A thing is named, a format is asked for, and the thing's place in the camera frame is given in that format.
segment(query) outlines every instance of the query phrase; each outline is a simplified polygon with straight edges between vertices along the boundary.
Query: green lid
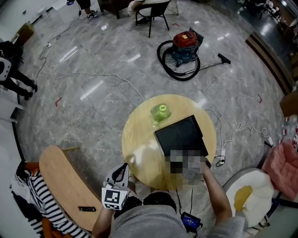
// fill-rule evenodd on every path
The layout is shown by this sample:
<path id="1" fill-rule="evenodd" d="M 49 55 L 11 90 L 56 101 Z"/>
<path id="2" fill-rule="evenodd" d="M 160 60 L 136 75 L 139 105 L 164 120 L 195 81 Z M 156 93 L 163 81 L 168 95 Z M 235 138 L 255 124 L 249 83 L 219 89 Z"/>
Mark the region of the green lid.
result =
<path id="1" fill-rule="evenodd" d="M 160 110 L 161 112 L 164 112 L 165 110 L 167 110 L 166 105 L 165 105 L 165 104 L 160 105 L 160 106 L 159 106 L 159 110 Z"/>

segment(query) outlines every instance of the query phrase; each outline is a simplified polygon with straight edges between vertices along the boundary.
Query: blue screen device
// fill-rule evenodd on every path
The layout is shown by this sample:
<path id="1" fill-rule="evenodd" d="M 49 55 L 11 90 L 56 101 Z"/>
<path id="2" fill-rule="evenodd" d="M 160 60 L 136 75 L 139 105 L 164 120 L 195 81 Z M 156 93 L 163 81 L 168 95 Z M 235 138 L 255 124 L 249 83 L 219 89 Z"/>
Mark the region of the blue screen device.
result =
<path id="1" fill-rule="evenodd" d="M 201 220 L 199 218 L 196 218 L 195 216 L 192 216 L 186 212 L 182 213 L 181 220 L 187 232 L 196 233 L 198 227 L 202 226 L 200 223 Z"/>

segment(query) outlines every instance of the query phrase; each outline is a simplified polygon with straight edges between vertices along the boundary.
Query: curved wooden table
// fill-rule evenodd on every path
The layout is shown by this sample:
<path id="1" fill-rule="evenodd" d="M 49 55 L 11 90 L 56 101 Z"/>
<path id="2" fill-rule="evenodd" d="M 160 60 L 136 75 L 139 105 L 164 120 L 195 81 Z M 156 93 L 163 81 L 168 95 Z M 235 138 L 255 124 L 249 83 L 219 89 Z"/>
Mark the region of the curved wooden table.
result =
<path id="1" fill-rule="evenodd" d="M 153 127 L 152 107 L 165 103 L 171 116 Z M 122 135 L 122 152 L 132 173 L 148 186 L 174 190 L 181 184 L 182 175 L 170 174 L 164 155 L 154 132 L 194 115 L 203 134 L 208 151 L 206 157 L 212 163 L 216 150 L 216 132 L 207 112 L 193 100 L 173 94 L 159 95 L 140 104 L 129 116 Z"/>
<path id="2" fill-rule="evenodd" d="M 39 168 L 50 192 L 64 211 L 80 227 L 91 231 L 102 203 L 69 161 L 66 151 L 73 149 L 78 147 L 62 150 L 55 145 L 48 146 L 41 154 Z M 78 206 L 93 206 L 96 212 L 80 212 Z"/>

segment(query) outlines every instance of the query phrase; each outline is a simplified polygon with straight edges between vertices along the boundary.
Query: yellow cushion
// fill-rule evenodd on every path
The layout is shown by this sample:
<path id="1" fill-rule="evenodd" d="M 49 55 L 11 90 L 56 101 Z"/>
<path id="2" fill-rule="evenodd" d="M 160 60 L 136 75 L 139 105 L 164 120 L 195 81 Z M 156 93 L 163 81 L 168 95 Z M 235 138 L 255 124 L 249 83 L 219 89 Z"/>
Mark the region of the yellow cushion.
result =
<path id="1" fill-rule="evenodd" d="M 234 198 L 234 207 L 236 211 L 241 211 L 243 204 L 247 200 L 248 196 L 252 193 L 252 188 L 250 186 L 244 186 L 240 188 Z"/>

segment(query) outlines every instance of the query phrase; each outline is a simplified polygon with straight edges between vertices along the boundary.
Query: red floor marking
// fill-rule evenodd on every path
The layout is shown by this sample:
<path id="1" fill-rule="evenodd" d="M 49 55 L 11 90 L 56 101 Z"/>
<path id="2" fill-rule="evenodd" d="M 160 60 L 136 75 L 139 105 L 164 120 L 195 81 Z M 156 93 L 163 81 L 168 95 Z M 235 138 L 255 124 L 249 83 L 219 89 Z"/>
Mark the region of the red floor marking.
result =
<path id="1" fill-rule="evenodd" d="M 61 98 L 59 98 L 57 101 L 55 101 L 55 105 L 56 105 L 56 107 L 58 107 L 58 102 L 60 101 L 62 99 L 62 97 Z"/>
<path id="2" fill-rule="evenodd" d="M 263 101 L 263 99 L 261 98 L 260 94 L 258 94 L 258 95 L 259 95 L 259 98 L 261 99 L 261 100 L 259 101 L 259 103 L 261 103 L 261 102 Z"/>

